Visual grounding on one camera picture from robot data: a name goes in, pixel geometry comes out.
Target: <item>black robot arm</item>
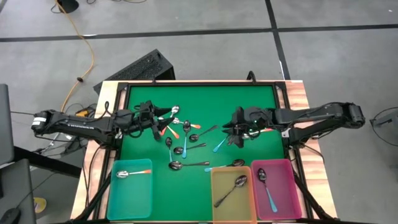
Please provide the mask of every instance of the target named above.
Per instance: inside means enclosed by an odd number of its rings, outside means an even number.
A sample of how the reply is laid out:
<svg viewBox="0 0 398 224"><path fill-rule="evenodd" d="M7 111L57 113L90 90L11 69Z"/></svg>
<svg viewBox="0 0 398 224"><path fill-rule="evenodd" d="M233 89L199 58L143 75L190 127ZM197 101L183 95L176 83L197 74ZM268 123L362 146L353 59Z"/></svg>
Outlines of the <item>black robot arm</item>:
<svg viewBox="0 0 398 224"><path fill-rule="evenodd" d="M318 121L306 128L293 128L296 123ZM361 108L353 103L327 103L318 108L305 110L238 107L232 120L224 125L229 134L228 144L243 147L244 139L254 139L262 129L276 129L289 146L299 146L310 138L323 136L337 128L357 129L363 126L365 117Z"/></svg>
<svg viewBox="0 0 398 224"><path fill-rule="evenodd" d="M171 108L158 108L151 101L141 103L135 108L138 111L118 110L112 114L106 112L110 116L104 116L104 113L100 118L84 118L45 110L34 115L31 128L37 137L43 134L65 133L95 140L102 146L114 146L118 134L128 134L137 138L147 128L151 128L154 138L159 140L159 131L173 121L173 118L155 119L156 116L171 111Z"/></svg>

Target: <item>green tabletop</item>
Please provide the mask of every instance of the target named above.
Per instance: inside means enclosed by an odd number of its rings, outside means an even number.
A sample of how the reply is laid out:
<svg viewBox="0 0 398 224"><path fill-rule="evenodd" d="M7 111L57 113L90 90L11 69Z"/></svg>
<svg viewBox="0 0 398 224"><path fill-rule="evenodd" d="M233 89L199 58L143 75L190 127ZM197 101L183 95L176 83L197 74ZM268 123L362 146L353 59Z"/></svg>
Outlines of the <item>green tabletop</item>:
<svg viewBox="0 0 398 224"><path fill-rule="evenodd" d="M204 142L207 147L188 150L186 159L173 154L175 161L183 164L210 161L210 167L214 167L230 164L234 159L244 159L245 165L250 166L253 160L284 157L281 136L277 131L262 133L254 141L245 141L242 149L224 144L217 153L213 152L226 137L221 127L231 120L237 106L276 107L271 86L133 86L128 109L134 110L134 105L148 100L164 108L179 105L180 111L175 115L178 119L188 119L192 124L202 126L200 130L192 128L188 136L200 134L215 124L220 127L201 136L195 143L187 141L188 147ZM152 215L143 220L212 220L211 180L210 173L204 172L206 166L183 167L179 171L168 167L169 152L165 138L173 139L173 149L183 146L185 137L181 124L171 124L170 127L180 135L180 139L175 139L169 130L160 141L154 139L150 130L145 130L140 138L124 136L123 139L121 159L150 159L153 162Z"/></svg>

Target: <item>concrete floor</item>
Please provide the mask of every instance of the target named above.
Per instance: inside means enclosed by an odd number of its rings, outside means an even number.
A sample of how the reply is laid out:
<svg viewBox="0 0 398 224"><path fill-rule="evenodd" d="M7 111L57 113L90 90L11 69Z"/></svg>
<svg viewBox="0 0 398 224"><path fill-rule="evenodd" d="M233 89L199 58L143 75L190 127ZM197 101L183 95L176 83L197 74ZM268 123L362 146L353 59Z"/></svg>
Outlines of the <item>concrete floor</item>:
<svg viewBox="0 0 398 224"><path fill-rule="evenodd" d="M398 2L369 0L272 0L278 27L393 24ZM129 4L79 1L71 13L82 34L114 34L271 25L263 0L148 0ZM74 35L52 0L7 0L0 12L1 37ZM397 29L280 33L291 79L304 80L311 106L352 101L367 119L397 106ZM89 105L98 96L91 87L153 49L174 65L178 79L237 79L253 70L258 79L282 79L272 33L193 35L91 40L94 70L71 103ZM0 83L9 85L11 109L59 110L65 95L90 65L80 40L0 43ZM12 115L14 142L31 150L48 141L33 137L31 119ZM398 144L392 127L378 130ZM320 141L338 216L342 220L396 223L398 149L379 140L369 122L359 130L339 129ZM62 160L80 166L83 154ZM48 172L32 172L33 186ZM54 175L35 191L49 207L38 223L69 218L77 180Z"/></svg>

